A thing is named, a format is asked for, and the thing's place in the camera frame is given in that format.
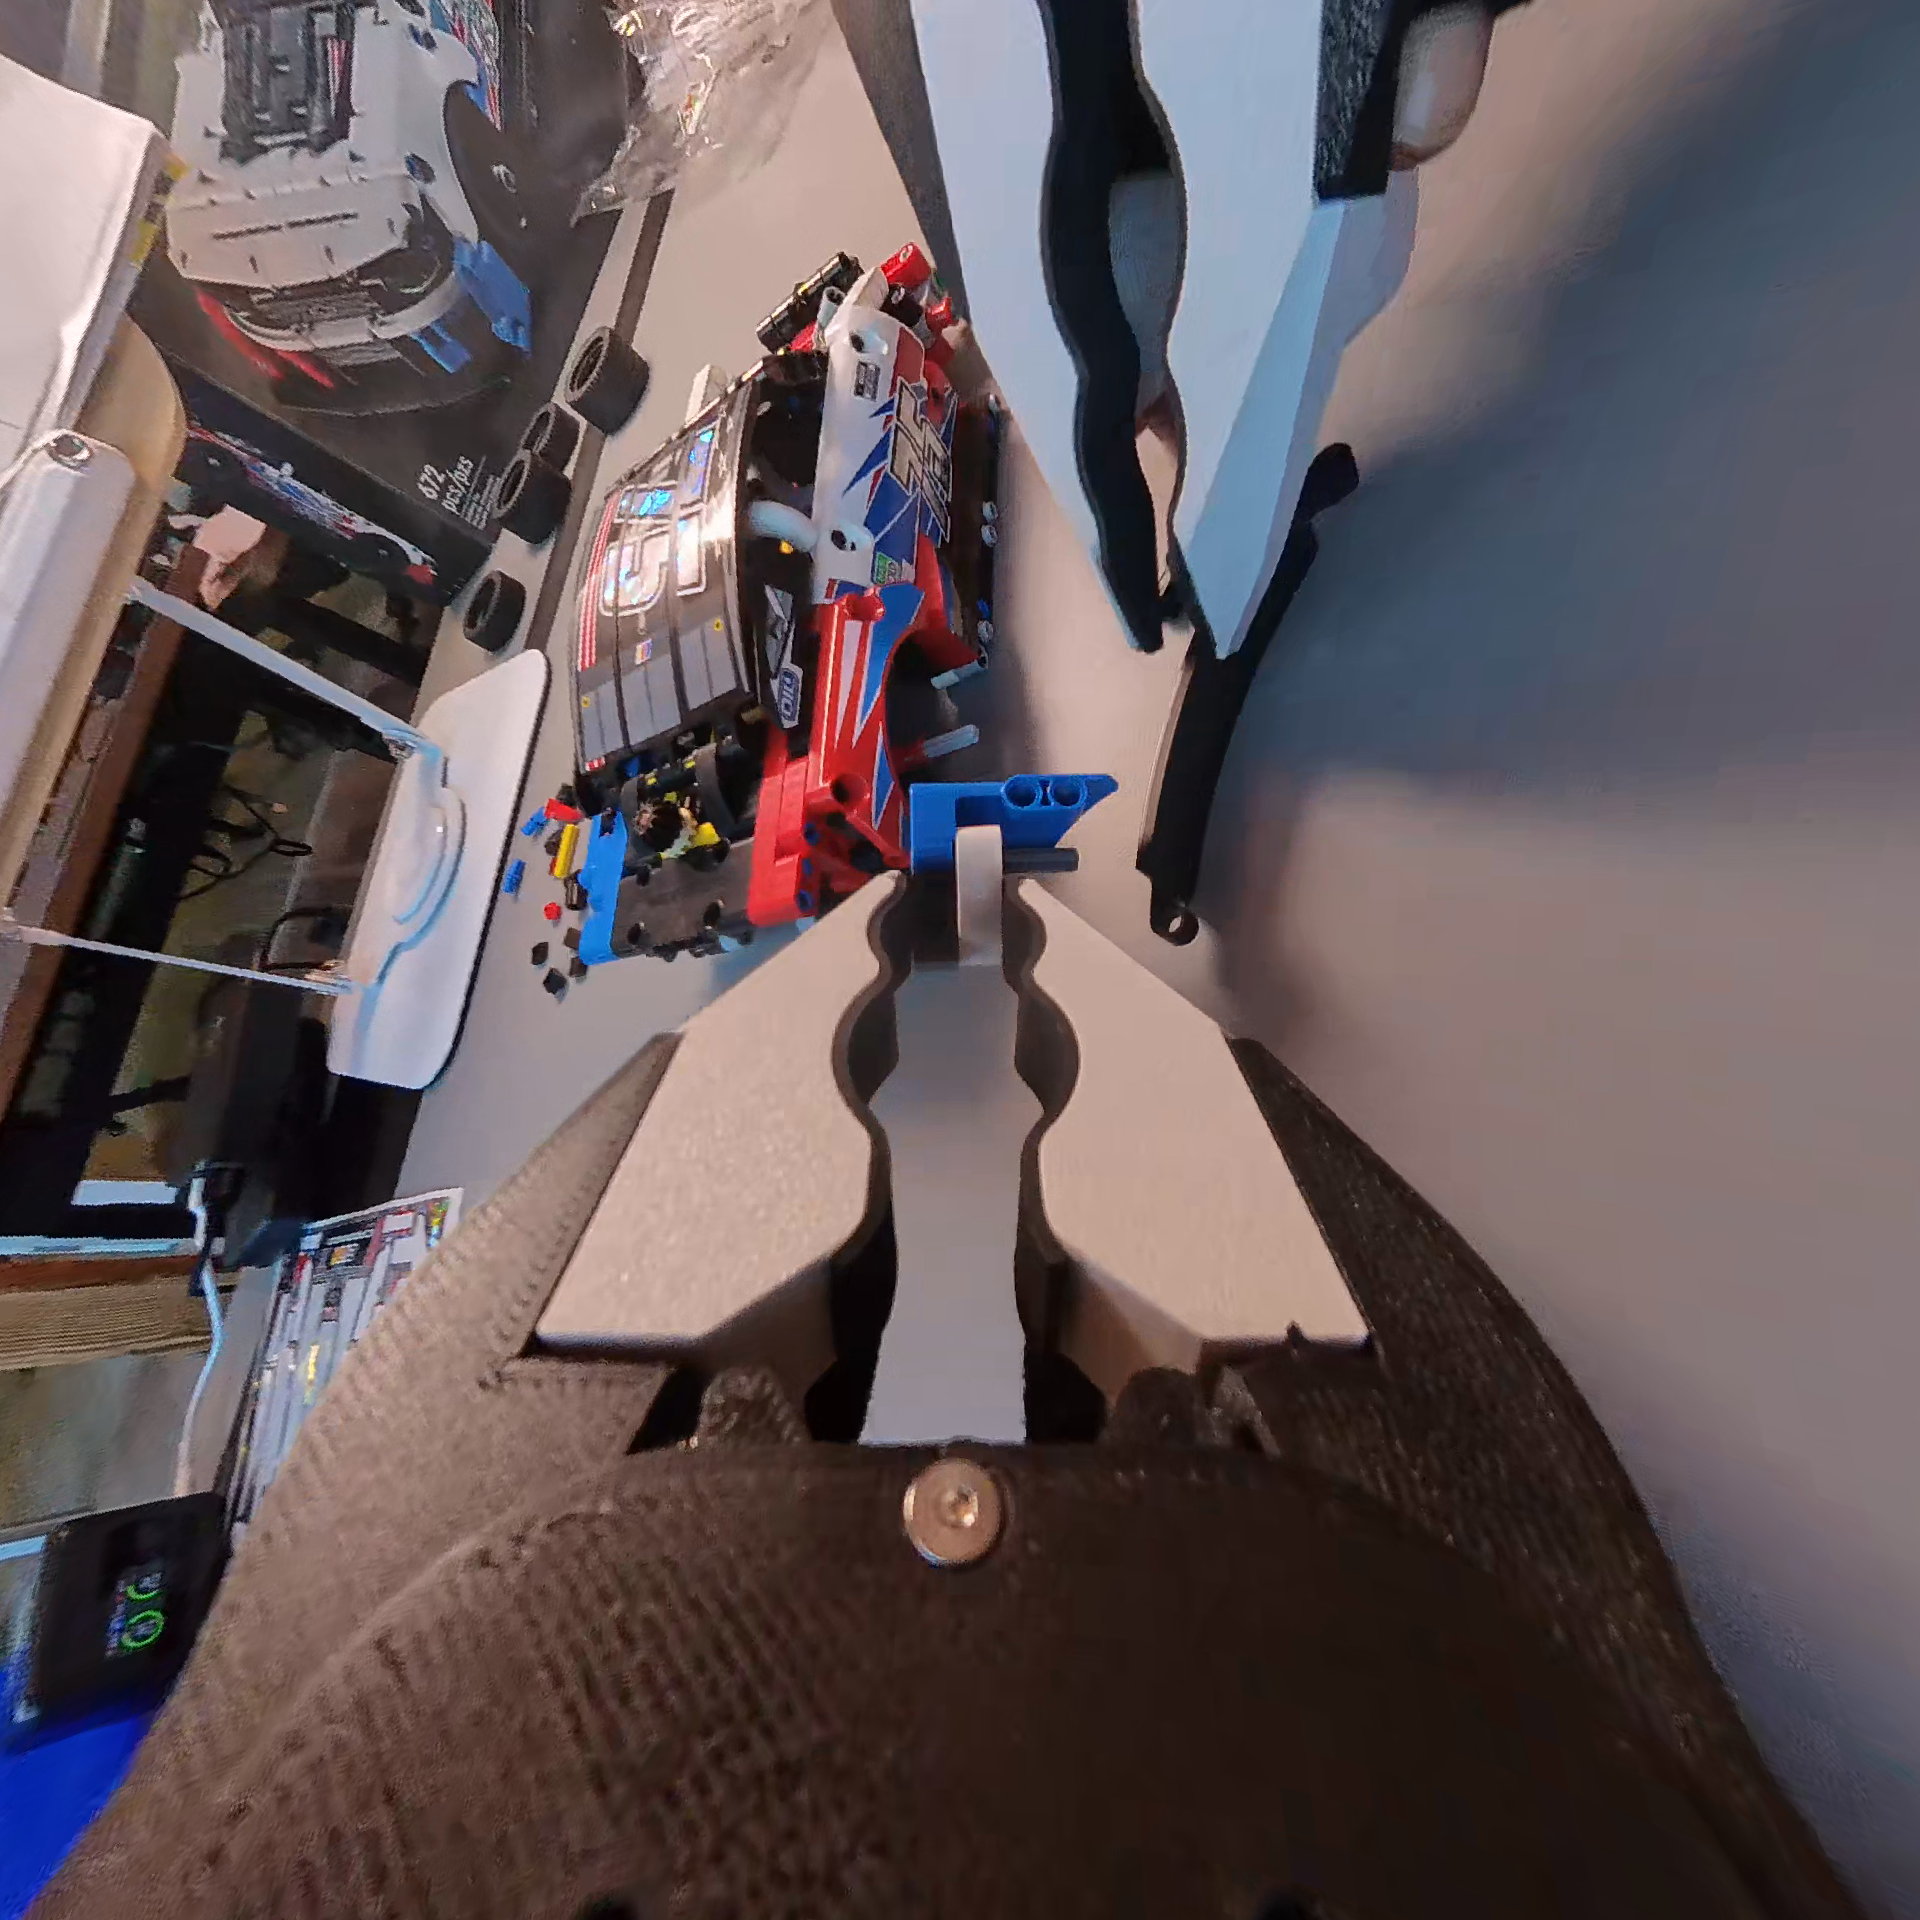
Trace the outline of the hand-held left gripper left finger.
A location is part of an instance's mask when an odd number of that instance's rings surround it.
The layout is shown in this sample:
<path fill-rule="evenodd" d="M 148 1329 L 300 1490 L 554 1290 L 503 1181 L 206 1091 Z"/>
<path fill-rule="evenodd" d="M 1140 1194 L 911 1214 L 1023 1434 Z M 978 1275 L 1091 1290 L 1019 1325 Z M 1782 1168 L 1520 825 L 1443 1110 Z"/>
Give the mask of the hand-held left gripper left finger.
<path fill-rule="evenodd" d="M 859 1439 L 896 1298 L 874 1095 L 899 1063 L 906 899 L 906 875 L 869 880 L 669 1038 L 538 1354 L 757 1366 L 815 1439 Z"/>

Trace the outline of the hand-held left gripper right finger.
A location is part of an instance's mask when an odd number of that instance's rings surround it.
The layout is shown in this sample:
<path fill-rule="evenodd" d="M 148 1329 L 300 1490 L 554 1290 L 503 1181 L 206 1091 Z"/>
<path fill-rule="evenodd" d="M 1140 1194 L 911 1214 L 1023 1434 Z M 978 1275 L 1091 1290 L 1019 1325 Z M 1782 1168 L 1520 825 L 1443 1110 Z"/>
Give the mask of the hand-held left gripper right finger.
<path fill-rule="evenodd" d="M 1021 1143 L 1015 1307 L 1027 1430 L 1100 1430 L 1131 1381 L 1370 1330 L 1229 1037 L 1037 880 L 1006 889 Z"/>

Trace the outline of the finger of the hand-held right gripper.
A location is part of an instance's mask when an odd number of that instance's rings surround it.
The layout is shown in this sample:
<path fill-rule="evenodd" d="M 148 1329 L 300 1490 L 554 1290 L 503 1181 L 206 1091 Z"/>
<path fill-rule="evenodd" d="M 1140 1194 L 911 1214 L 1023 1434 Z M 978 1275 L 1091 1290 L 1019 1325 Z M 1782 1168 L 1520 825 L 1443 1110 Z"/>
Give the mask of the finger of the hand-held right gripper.
<path fill-rule="evenodd" d="M 1183 198 L 1170 535 L 1218 657 L 1279 560 L 1340 359 L 1411 254 L 1411 183 L 1346 200 L 1315 182 L 1326 18 L 1316 3 L 1135 5 L 1135 69 Z"/>
<path fill-rule="evenodd" d="M 917 3 L 973 334 L 1131 648 L 1164 645 L 1135 451 L 1142 351 L 1112 267 L 1112 187 L 1146 127 L 1119 3 Z"/>

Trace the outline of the white lego liftarm piece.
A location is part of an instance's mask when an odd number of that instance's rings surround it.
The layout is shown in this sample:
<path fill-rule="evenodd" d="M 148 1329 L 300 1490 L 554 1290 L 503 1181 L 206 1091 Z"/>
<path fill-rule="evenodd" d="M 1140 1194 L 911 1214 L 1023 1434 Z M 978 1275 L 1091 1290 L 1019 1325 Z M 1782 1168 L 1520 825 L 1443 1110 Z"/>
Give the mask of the white lego liftarm piece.
<path fill-rule="evenodd" d="M 1004 846 L 997 825 L 965 825 L 954 837 L 954 941 L 962 969 L 1002 969 Z"/>

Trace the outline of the blue lego panel piece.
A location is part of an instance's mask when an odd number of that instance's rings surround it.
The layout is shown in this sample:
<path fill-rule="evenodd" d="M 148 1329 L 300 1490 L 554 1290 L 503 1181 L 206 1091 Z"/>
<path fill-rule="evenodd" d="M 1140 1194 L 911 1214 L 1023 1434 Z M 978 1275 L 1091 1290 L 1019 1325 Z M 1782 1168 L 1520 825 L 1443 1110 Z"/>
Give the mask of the blue lego panel piece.
<path fill-rule="evenodd" d="M 1108 776 L 919 782 L 908 791 L 908 869 L 951 873 L 954 837 L 965 825 L 997 825 L 1006 849 L 1060 849 L 1068 832 L 1112 794 L 1118 782 Z"/>

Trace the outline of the black curved lego panel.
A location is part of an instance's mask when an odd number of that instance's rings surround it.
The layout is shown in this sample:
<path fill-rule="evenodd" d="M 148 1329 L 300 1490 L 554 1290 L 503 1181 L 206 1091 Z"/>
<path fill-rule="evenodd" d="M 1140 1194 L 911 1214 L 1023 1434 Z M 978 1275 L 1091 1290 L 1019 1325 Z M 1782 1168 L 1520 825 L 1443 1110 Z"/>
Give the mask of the black curved lego panel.
<path fill-rule="evenodd" d="M 1148 882 L 1148 923 L 1165 944 L 1188 946 L 1203 927 L 1192 910 L 1196 886 L 1203 873 L 1218 781 L 1242 711 L 1263 654 L 1316 559 L 1318 515 L 1349 499 L 1357 483 L 1359 469 L 1350 443 L 1334 441 L 1318 449 L 1306 469 L 1279 560 L 1243 645 L 1229 657 L 1218 657 L 1206 624 L 1199 617 L 1191 624 L 1179 699 L 1162 737 L 1135 850 L 1135 871 Z"/>

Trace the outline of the lego race car model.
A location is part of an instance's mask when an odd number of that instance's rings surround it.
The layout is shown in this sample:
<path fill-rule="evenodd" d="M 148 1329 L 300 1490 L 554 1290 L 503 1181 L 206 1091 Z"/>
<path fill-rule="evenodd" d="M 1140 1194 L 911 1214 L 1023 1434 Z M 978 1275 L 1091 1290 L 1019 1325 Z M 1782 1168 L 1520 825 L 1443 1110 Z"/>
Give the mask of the lego race car model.
<path fill-rule="evenodd" d="M 578 591 L 572 974 L 715 955 L 908 869 L 908 798 L 975 743 L 1002 431 L 919 246 L 832 254 L 605 494 Z"/>

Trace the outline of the pile of small lego pieces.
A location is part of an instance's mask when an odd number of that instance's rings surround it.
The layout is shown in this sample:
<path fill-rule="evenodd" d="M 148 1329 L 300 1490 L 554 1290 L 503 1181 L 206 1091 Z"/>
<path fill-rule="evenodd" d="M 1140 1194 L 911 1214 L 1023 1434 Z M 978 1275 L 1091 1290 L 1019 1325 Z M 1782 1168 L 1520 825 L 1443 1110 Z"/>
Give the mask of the pile of small lego pieces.
<path fill-rule="evenodd" d="M 563 1006 L 590 973 L 587 867 L 598 825 L 587 787 L 578 782 L 554 787 L 511 822 L 498 899 L 510 910 L 511 951 L 554 1006 Z"/>

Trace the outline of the lego sticker sheet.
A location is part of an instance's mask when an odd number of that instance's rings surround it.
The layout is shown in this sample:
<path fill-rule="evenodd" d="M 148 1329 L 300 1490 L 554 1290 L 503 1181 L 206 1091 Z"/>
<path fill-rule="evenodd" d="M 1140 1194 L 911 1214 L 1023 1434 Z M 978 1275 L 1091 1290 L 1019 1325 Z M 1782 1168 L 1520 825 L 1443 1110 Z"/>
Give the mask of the lego sticker sheet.
<path fill-rule="evenodd" d="M 304 1421 L 352 1347 L 464 1211 L 464 1190 L 442 1186 L 302 1227 L 278 1262 L 224 1466 L 226 1520 L 239 1538 L 278 1475 Z"/>

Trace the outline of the black lego set box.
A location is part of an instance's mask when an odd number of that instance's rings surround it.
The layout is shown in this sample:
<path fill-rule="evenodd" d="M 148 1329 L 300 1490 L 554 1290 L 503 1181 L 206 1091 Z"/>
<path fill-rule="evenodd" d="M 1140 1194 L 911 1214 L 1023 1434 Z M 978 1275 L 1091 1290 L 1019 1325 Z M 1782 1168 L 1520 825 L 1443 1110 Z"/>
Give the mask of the black lego set box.
<path fill-rule="evenodd" d="M 180 481 L 443 606 L 612 239 L 607 8 L 114 5 L 102 73 L 183 166 L 132 301 Z"/>

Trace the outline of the lego instruction booklet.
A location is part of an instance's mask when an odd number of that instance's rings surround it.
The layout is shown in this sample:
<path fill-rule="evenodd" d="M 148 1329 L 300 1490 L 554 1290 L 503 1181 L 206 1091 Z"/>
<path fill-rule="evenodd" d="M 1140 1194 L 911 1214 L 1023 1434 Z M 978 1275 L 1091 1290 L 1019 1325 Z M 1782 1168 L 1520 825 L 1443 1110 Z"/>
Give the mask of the lego instruction booklet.
<path fill-rule="evenodd" d="M 72 426 L 152 246 L 156 127 L 2 61 L 2 467 Z"/>

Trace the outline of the person's right hand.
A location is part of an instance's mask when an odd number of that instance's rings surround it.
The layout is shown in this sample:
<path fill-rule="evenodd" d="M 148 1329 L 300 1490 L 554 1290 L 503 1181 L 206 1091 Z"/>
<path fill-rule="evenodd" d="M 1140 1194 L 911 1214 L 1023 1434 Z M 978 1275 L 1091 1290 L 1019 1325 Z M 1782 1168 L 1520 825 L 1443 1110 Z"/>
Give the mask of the person's right hand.
<path fill-rule="evenodd" d="M 1390 168 L 1413 173 L 1451 149 L 1471 122 L 1498 17 L 1483 3 L 1422 5 L 1398 48 Z"/>

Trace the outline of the white book stand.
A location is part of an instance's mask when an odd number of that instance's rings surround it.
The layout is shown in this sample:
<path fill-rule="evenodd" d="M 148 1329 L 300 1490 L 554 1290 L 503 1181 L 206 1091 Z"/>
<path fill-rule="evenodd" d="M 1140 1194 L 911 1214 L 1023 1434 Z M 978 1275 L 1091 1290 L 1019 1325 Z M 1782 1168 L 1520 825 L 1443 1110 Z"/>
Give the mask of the white book stand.
<path fill-rule="evenodd" d="M 107 544 L 132 483 L 118 449 L 66 427 L 27 441 L 4 469 L 4 773 L 14 789 L 26 784 L 30 699 L 52 694 L 62 654 L 80 648 L 83 593 L 104 578 Z M 331 973 L 295 977 L 86 941 L 8 912 L 4 938 L 331 997 L 340 1003 L 326 1031 L 331 1075 L 398 1091 L 430 1088 L 464 1023 L 544 714 L 546 657 L 522 653 L 406 725 L 151 583 L 128 578 L 120 598 L 350 715 L 398 754 L 350 941 Z"/>

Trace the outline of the black charger with green display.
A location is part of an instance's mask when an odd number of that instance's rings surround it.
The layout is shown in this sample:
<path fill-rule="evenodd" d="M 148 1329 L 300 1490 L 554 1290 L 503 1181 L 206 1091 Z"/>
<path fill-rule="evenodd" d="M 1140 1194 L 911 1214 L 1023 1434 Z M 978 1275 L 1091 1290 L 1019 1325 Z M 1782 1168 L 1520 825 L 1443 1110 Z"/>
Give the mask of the black charger with green display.
<path fill-rule="evenodd" d="M 34 1734 L 151 1711 L 206 1623 L 228 1550 L 212 1494 L 98 1511 L 42 1550 L 20 1706 Z"/>

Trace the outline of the large blue storage bin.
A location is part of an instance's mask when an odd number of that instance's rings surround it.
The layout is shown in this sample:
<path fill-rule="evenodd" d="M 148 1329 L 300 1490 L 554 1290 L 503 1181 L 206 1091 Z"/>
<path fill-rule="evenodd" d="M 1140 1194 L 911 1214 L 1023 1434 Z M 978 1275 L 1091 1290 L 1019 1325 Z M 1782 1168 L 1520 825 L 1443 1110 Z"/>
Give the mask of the large blue storage bin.
<path fill-rule="evenodd" d="M 157 1706 L 91 1715 L 51 1734 L 4 1721 L 2 1917 L 22 1917 L 124 1783 Z"/>

